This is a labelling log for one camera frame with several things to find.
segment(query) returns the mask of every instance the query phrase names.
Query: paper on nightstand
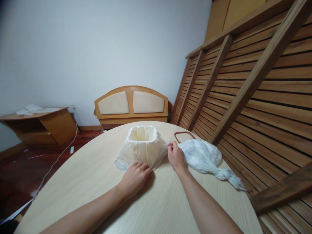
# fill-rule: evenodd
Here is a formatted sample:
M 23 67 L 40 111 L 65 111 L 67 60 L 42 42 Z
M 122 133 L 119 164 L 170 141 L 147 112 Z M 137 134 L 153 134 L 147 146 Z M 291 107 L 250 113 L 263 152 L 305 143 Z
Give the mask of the paper on nightstand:
M 41 114 L 47 112 L 59 111 L 59 108 L 41 108 L 34 104 L 30 104 L 26 106 L 26 110 L 20 110 L 16 112 L 17 115 L 33 115 L 33 114 Z

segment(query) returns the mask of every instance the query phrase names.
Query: brown handle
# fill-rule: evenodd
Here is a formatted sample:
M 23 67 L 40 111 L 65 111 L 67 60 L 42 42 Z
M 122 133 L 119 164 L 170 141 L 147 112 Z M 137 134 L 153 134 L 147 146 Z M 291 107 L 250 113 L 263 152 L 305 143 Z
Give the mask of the brown handle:
M 178 140 L 178 138 L 176 137 L 176 135 L 177 135 L 177 134 L 180 134 L 180 133 L 188 133 L 188 134 L 190 134 L 191 137 L 193 137 L 193 139 L 196 139 L 196 138 L 194 137 L 194 135 L 191 134 L 190 132 L 176 132 L 176 133 L 175 133 L 175 138 L 176 138 L 176 141 L 177 141 L 178 143 L 181 143 L 181 142 Z

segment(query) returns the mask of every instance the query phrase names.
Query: wooden table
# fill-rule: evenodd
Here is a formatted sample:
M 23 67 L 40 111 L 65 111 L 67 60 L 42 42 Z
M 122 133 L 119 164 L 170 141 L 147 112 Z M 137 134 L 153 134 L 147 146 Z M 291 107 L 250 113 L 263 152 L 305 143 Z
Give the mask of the wooden table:
M 78 207 L 114 187 L 124 172 L 114 165 L 129 129 L 154 125 L 167 142 L 185 129 L 163 122 L 125 124 L 96 137 L 70 157 L 43 187 L 15 233 L 38 233 Z M 180 141 L 191 139 L 177 135 Z M 221 168 L 229 168 L 222 162 Z M 217 200 L 244 233 L 262 233 L 245 192 L 189 168 L 196 180 Z M 95 233 L 199 233 L 178 176 L 166 157 L 146 187 L 114 212 Z
M 77 129 L 67 109 L 61 107 L 57 111 L 33 115 L 13 113 L 0 116 L 0 121 L 27 145 L 63 145 L 75 137 Z

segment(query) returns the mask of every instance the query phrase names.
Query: right hand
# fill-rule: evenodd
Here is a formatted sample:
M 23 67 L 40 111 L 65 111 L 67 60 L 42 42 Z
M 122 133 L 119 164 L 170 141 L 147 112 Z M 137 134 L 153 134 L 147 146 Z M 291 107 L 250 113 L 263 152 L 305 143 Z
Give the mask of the right hand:
M 126 171 L 123 178 L 117 185 L 126 198 L 136 195 L 150 179 L 152 169 L 147 163 L 134 162 Z
M 168 159 L 171 166 L 176 172 L 186 169 L 183 150 L 178 147 L 175 141 L 171 141 L 168 144 Z

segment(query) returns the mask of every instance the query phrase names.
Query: forearm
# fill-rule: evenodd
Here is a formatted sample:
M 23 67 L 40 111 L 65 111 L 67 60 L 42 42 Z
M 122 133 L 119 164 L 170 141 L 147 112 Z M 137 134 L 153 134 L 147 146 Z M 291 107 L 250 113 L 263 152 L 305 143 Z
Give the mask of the forearm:
M 127 200 L 116 186 L 107 193 L 64 216 L 42 233 L 92 233 Z
M 201 233 L 242 233 L 240 228 L 187 169 L 177 171 Z

